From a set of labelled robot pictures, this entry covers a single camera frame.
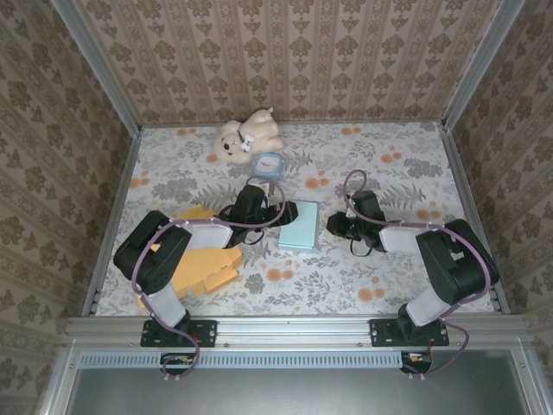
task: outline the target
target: light blue book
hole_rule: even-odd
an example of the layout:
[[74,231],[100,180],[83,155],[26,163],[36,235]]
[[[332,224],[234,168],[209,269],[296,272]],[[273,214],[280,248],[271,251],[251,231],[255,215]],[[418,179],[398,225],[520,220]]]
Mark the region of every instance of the light blue book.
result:
[[313,201],[294,201],[297,218],[280,228],[278,248],[284,251],[316,252],[319,227],[319,207]]

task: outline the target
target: yellow sponge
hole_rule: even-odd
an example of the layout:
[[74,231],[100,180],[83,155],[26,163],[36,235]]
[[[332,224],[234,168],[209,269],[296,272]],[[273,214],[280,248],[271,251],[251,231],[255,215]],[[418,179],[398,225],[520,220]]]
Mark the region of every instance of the yellow sponge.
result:
[[[175,217],[178,219],[209,219],[213,217],[212,209],[205,210],[197,205],[183,214]],[[156,251],[159,245],[153,245],[152,251]],[[225,285],[238,280],[238,268],[242,264],[242,252],[235,246],[231,249],[205,248],[184,252],[181,261],[175,269],[171,284],[176,295],[184,297],[190,289],[195,296],[203,292],[209,294],[221,289]]]

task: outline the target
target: stuffed toy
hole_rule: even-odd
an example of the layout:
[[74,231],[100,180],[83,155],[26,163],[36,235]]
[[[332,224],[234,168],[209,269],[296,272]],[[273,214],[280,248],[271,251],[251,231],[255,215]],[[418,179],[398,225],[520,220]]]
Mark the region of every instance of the stuffed toy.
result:
[[213,151],[223,162],[244,164],[254,154],[273,152],[284,147],[277,137],[278,126],[270,115],[273,109],[254,112],[243,124],[229,121],[213,141]]

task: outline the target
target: patterned wallpaper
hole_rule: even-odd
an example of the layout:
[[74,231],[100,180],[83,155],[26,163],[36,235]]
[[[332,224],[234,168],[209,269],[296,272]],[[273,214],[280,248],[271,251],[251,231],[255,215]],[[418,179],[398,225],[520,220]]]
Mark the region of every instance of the patterned wallpaper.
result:
[[440,118],[499,0],[78,0],[144,124]]
[[552,56],[553,2],[527,1],[454,128],[510,305],[527,315],[550,381]]
[[129,135],[48,1],[0,1],[0,412],[39,405]]

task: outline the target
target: floral tablecloth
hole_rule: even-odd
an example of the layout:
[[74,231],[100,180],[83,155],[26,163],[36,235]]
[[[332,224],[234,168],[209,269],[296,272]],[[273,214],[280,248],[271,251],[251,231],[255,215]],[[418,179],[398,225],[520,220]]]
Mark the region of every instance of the floral tablecloth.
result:
[[[171,216],[196,204],[219,211],[232,204],[251,166],[218,162],[218,127],[145,129],[124,204],[115,249],[152,209]],[[280,251],[278,228],[254,246],[240,246],[239,280],[212,295],[182,299],[193,315],[335,315],[396,313],[429,284],[418,255],[373,252],[354,257],[349,241],[325,229],[345,211],[341,186],[352,169],[369,176],[388,220],[443,223],[463,217],[437,123],[281,124],[286,161],[281,184],[289,200],[319,204],[318,253]],[[354,178],[351,189],[361,180]],[[278,192],[273,196],[278,201]],[[363,253],[362,244],[354,249]],[[463,308],[493,311],[489,297]],[[129,281],[111,263],[99,316],[142,314]]]

